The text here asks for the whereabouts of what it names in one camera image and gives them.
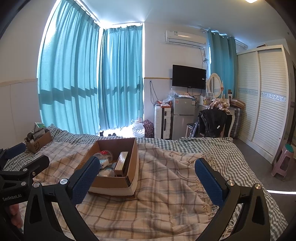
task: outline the teal curtain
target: teal curtain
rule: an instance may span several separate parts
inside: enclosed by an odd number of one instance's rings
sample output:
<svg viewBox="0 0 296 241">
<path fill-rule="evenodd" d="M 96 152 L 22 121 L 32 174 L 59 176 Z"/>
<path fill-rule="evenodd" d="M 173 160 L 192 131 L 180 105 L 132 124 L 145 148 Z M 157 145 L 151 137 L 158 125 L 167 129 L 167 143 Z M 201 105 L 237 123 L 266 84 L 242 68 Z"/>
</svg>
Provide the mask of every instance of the teal curtain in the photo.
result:
<svg viewBox="0 0 296 241">
<path fill-rule="evenodd" d="M 73 0 L 61 0 L 39 58 L 39 105 L 45 125 L 74 134 L 99 132 L 99 26 Z"/>
<path fill-rule="evenodd" d="M 221 36 L 218 32 L 208 31 L 211 48 L 211 74 L 216 73 L 223 81 L 224 94 L 228 90 L 236 95 L 237 88 L 237 50 L 233 37 Z"/>
<path fill-rule="evenodd" d="M 104 29 L 99 67 L 101 130 L 129 126 L 143 117 L 143 26 Z"/>
</svg>

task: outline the ceiling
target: ceiling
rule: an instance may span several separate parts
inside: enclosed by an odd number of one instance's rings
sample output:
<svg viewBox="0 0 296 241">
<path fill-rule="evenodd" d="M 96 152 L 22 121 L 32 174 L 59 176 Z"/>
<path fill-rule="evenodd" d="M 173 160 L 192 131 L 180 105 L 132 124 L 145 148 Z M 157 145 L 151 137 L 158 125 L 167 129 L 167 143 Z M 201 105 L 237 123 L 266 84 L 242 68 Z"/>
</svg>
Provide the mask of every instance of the ceiling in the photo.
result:
<svg viewBox="0 0 296 241">
<path fill-rule="evenodd" d="M 245 0 L 83 0 L 102 26 L 130 22 L 178 24 L 217 30 L 250 47 L 275 39 L 296 40 L 266 1 Z"/>
</svg>

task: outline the bed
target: bed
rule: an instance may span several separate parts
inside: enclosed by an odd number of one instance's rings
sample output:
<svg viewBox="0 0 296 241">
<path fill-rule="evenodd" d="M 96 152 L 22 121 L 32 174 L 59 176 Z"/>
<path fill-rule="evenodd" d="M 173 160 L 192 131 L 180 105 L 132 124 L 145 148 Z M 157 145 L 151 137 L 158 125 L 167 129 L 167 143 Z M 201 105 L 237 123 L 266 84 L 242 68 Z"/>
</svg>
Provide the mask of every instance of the bed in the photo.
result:
<svg viewBox="0 0 296 241">
<path fill-rule="evenodd" d="M 45 184 L 54 184 L 58 182 L 60 177 L 70 176 L 73 173 L 95 140 L 109 138 L 88 134 L 71 134 L 53 125 L 49 127 L 49 130 L 53 142 L 43 147 L 35 155 L 26 150 L 21 155 L 9 160 L 4 170 L 19 170 L 36 157 L 45 154 L 49 156 L 51 164 L 37 178 L 41 182 L 46 180 Z M 195 240 L 217 210 L 217 207 L 211 204 L 206 193 L 198 184 L 199 181 L 193 178 L 192 164 L 201 156 L 205 157 L 212 168 L 219 171 L 225 179 L 233 179 L 239 185 L 250 187 L 254 183 L 260 183 L 242 153 L 232 143 L 232 138 L 183 137 L 176 141 L 137 138 L 137 143 L 140 154 L 140 183 L 138 183 L 136 192 L 138 191 L 141 195 L 139 199 L 132 201 L 88 194 L 83 203 L 77 206 L 88 226 L 100 240 L 148 240 L 151 238 L 155 240 Z M 167 176 L 163 178 L 161 175 L 165 174 L 162 173 L 167 173 Z M 162 189 L 159 193 L 166 189 L 170 190 L 170 193 L 168 191 L 165 196 L 168 198 L 167 200 L 164 200 L 164 196 L 155 194 L 158 193 L 158 188 Z M 269 209 L 271 240 L 276 240 L 288 224 L 275 200 L 265 188 L 263 190 Z M 180 210 L 178 212 L 184 215 L 177 216 L 170 213 L 172 206 L 170 206 L 169 198 L 173 198 L 171 200 L 179 203 L 178 206 L 173 207 L 174 212 L 177 208 Z M 25 205 L 25 203 L 20 205 L 22 216 L 25 213 Z M 58 208 L 54 207 L 57 217 L 61 218 Z M 238 205 L 225 235 L 231 232 L 240 209 L 241 205 Z M 108 226 L 100 226 L 101 221 L 108 223 Z M 71 237 L 66 224 L 61 222 L 64 233 Z M 141 225 L 147 225 L 147 228 L 137 230 L 136 228 Z"/>
</svg>

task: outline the gray floor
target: gray floor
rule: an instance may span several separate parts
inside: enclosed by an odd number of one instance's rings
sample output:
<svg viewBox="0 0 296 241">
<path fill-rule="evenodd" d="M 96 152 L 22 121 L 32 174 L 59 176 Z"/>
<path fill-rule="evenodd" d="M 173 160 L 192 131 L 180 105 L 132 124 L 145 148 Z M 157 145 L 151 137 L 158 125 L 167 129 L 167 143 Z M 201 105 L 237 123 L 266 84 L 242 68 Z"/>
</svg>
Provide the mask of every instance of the gray floor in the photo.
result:
<svg viewBox="0 0 296 241">
<path fill-rule="evenodd" d="M 259 153 L 239 139 L 234 140 L 233 142 L 242 152 L 248 165 L 266 189 L 277 191 L 296 191 L 296 165 L 290 169 L 290 172 L 287 174 L 283 182 L 282 176 L 276 174 L 276 176 L 273 177 L 271 175 L 272 165 Z M 271 195 L 279 205 L 279 208 L 284 214 L 286 220 L 290 222 L 293 215 L 296 213 L 296 195 Z"/>
</svg>

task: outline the screw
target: screw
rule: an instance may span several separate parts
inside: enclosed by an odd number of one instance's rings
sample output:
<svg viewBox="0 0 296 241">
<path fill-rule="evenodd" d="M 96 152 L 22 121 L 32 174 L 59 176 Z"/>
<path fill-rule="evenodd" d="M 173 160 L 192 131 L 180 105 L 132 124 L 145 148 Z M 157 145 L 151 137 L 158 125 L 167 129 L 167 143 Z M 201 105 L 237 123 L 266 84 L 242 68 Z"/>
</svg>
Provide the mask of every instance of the screw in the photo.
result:
<svg viewBox="0 0 296 241">
<path fill-rule="evenodd" d="M 60 184 L 64 185 L 68 182 L 68 179 L 63 178 L 62 180 L 60 180 Z"/>
<path fill-rule="evenodd" d="M 234 186 L 234 185 L 235 185 L 235 181 L 233 181 L 233 180 L 228 180 L 228 181 L 227 181 L 227 184 L 228 184 L 229 186 Z"/>
<path fill-rule="evenodd" d="M 258 183 L 256 183 L 256 184 L 255 184 L 255 188 L 256 188 L 256 189 L 261 189 L 261 185 L 258 184 Z"/>
<path fill-rule="evenodd" d="M 33 187 L 35 187 L 35 188 L 37 188 L 39 186 L 40 186 L 40 183 L 39 182 L 36 182 L 36 183 L 33 184 Z"/>
</svg>

